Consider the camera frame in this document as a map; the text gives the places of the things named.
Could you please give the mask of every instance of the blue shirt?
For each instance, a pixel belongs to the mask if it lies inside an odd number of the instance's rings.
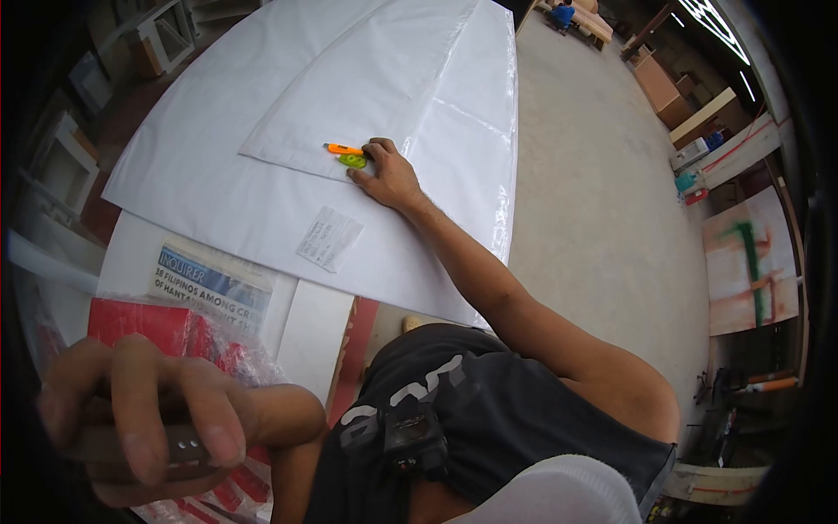
[[[550,11],[550,14],[559,23],[558,25],[560,28],[565,28],[570,24],[571,18],[573,18],[573,14],[575,12],[576,9],[574,9],[572,6],[568,6],[562,3],[557,5],[555,9]]]

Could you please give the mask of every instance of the concrete floor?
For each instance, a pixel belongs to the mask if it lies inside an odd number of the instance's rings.
[[[620,42],[600,53],[533,13],[517,44],[510,269],[542,303],[660,371],[682,423],[692,422],[709,345],[701,242],[709,206],[679,200],[669,132],[619,59]],[[400,333],[405,313],[380,306],[368,357]]]

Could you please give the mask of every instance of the man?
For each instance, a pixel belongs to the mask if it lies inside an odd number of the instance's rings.
[[[559,31],[561,34],[567,34],[567,30],[571,26],[573,14],[576,12],[576,9],[571,7],[573,0],[564,0],[564,3],[557,6],[555,4],[555,0],[553,0],[552,3],[549,1],[547,3],[553,7],[551,11],[544,13],[547,25],[549,25],[554,31]]]
[[[679,409],[669,383],[532,298],[422,193],[390,139],[372,138],[364,150],[376,176],[349,169],[349,177],[418,229],[498,338],[450,324],[406,332],[376,356],[331,431],[301,387],[245,389],[208,361],[165,357],[139,335],[114,350],[83,340],[44,377],[39,408],[54,442],[70,444],[105,380],[139,480],[94,484],[111,506],[205,492],[248,447],[266,445],[272,522],[514,521],[504,508],[521,521],[560,511],[569,522],[640,522],[675,461]],[[158,390],[183,398],[219,466],[213,474],[166,481]],[[432,428],[437,436],[424,440]],[[406,448],[415,464],[398,460]],[[402,472],[406,465],[415,468]]]

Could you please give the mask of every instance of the spray paint mark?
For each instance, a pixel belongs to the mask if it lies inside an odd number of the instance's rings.
[[[719,233],[717,238],[728,235],[739,235],[742,238],[742,244],[745,246],[745,256],[747,257],[748,276],[751,278],[751,283],[758,282],[760,279],[759,256],[757,254],[757,241],[753,235],[753,222],[750,220],[736,222],[729,230]],[[755,288],[753,290],[753,313],[757,319],[757,327],[763,325],[763,308],[763,289]]]

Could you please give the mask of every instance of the ceiling light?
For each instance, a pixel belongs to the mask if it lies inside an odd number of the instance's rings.
[[[733,32],[729,27],[727,27],[725,21],[722,20],[722,17],[719,15],[716,8],[710,4],[710,0],[678,1],[698,23],[706,27],[707,30],[715,34],[717,38],[724,42],[727,47],[731,48],[731,51],[733,51],[736,56],[741,58],[742,62],[745,62],[747,65],[751,64],[745,55],[745,51],[742,50],[742,46],[739,45],[736,37],[733,36]]]
[[[751,91],[751,85],[747,83],[747,78],[745,78],[745,73],[739,71],[739,75],[742,77],[742,81],[745,82],[745,87],[747,87],[747,93],[751,96],[751,101],[757,101],[756,98],[753,97],[753,91]]]

